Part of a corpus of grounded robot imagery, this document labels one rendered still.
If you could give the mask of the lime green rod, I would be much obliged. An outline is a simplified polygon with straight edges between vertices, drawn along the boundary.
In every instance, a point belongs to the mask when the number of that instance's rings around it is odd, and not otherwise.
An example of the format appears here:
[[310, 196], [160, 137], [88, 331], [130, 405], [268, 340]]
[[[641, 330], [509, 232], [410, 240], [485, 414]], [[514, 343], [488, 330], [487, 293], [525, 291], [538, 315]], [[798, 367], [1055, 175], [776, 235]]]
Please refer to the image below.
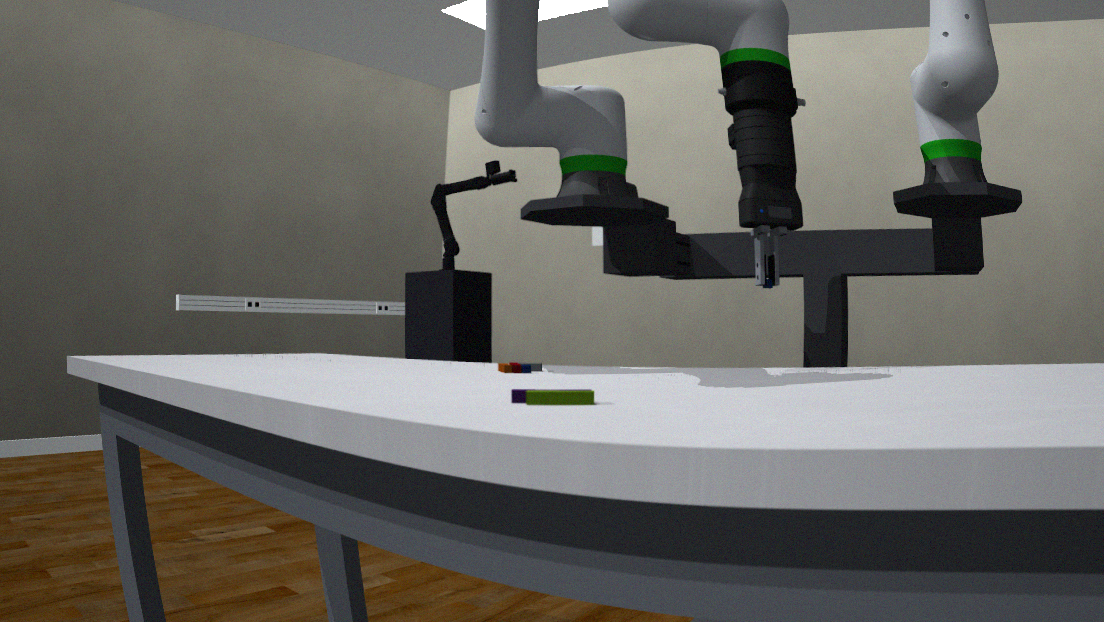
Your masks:
[[594, 391], [526, 391], [526, 405], [594, 405]]

